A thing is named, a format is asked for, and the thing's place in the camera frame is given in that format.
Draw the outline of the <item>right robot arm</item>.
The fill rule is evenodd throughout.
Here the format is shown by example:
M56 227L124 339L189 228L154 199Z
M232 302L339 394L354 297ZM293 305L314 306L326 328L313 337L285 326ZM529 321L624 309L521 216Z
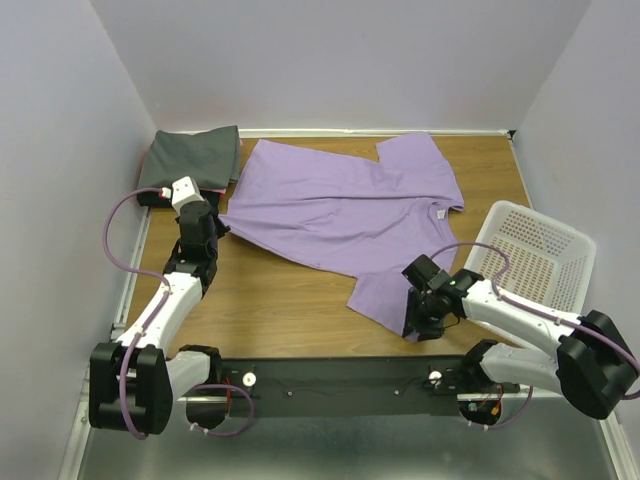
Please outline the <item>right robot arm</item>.
M461 269L449 275L425 255L403 271L410 284L404 334L426 336L447 315L486 322L525 342L513 348L482 341L463 358L459 378L480 392L493 383L521 384L562 395L588 417L604 420L639 378L639 363L613 320L592 310L563 312L499 291Z

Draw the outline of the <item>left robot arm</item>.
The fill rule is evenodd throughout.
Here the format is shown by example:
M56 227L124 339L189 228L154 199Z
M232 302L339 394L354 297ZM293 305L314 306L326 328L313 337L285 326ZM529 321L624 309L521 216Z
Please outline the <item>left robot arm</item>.
M179 238L160 286L136 322L114 341L97 344L89 360L89 422L98 429L158 435L174 399L194 388L214 393L222 380L215 348L195 346L169 361L166 352L217 272L218 239L228 228L218 210L196 197L176 208Z

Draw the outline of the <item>purple t shirt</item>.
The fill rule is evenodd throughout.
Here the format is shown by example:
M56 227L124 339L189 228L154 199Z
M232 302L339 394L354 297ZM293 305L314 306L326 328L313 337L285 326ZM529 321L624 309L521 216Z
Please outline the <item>purple t shirt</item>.
M223 221L287 260L354 278L348 307L401 334L410 288L402 272L421 254L451 268L448 214L463 210L464 198L428 134L391 138L376 150L371 161L261 140Z

